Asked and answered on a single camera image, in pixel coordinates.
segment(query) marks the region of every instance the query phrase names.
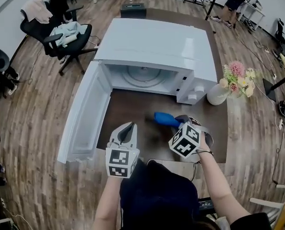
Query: blue object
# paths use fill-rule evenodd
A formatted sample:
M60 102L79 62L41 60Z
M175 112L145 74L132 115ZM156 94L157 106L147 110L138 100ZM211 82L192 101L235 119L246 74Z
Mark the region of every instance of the blue object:
M180 122L177 121L171 114L168 113L154 113L154 121L160 125L167 125L178 128L180 126Z

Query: dark table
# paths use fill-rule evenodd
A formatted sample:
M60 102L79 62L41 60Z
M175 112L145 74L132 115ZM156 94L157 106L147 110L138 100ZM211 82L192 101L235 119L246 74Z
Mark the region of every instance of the dark table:
M223 77L222 64L213 30L208 21L176 12L158 9L147 9L147 19L192 25L205 30L213 54L217 79ZM106 149L111 133L126 122L135 122L138 128L138 149L144 159L183 161L169 149L168 141L172 137L169 127L159 126L148 117L154 112L166 112L173 116L187 114L201 122L210 130L214 138L211 150L218 163L225 163L228 144L228 111L227 103L211 105L206 96L196 105L176 103L175 96L135 92L114 89L106 111L97 147Z

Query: black office chair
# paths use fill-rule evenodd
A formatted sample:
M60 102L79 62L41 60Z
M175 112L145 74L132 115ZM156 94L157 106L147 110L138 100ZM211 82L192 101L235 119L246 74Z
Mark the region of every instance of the black office chair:
M83 8L83 6L80 6L78 8L72 8L67 11L67 12L71 12L73 21L77 20L76 10L79 10L81 8ZM26 13L23 10L21 10L21 13L24 16L24 20L22 21L20 25L20 29L26 34L28 34L29 36L32 36L33 38L41 42L44 46L46 55L49 55L50 57L57 57L59 60L61 60L65 56L69 56L69 58L66 60L66 62L63 64L63 66L59 70L59 74L61 76L64 75L63 69L73 59L76 59L76 62L81 69L81 73L82 74L85 73L85 70L83 69L80 63L78 56L85 54L85 53L97 51L96 48L83 49L86 46L88 39L91 35L92 26L90 24L87 24L87 29L85 33L78 34L77 39L69 43L67 47L63 47L63 46L57 47L56 40L59 40L62 37L62 34L50 36L53 28L61 25L61 21L56 16L53 15L50 18L49 24L41 24L36 19L33 19L32 21L28 22Z
M272 53L279 61L281 61L280 52L283 51L282 45L285 45L285 38L283 37L283 26L284 22L281 21L281 19L278 19L277 21L277 31L275 32L275 39L277 43L277 49L273 49Z

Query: pink flower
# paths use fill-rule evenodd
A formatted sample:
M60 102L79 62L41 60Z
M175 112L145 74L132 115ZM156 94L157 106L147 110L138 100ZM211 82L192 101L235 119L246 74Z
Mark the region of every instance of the pink flower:
M244 69L244 66L241 62L235 60L235 61L231 62L228 65L228 67L234 75L236 75L238 77L244 77L244 70L245 69Z
M237 91L237 90L238 90L238 86L237 86L236 83L231 82L231 83L229 84L229 89L230 89L232 92L234 92L234 91Z

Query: towel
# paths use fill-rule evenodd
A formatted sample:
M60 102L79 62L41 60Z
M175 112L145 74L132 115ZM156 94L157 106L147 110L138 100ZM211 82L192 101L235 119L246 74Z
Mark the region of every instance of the towel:
M36 19L41 24L48 24L53 16L43 0L29 0L23 5L22 10L26 13L29 22Z
M63 47L67 47L67 44L69 43L68 40L66 40L67 37L71 35L77 36L78 33L84 34L87 29L87 25L80 25L76 21L69 22L68 24L61 24L58 27L55 27L50 36L57 35L57 34L63 34L62 37L59 40L56 40L57 47L62 45Z

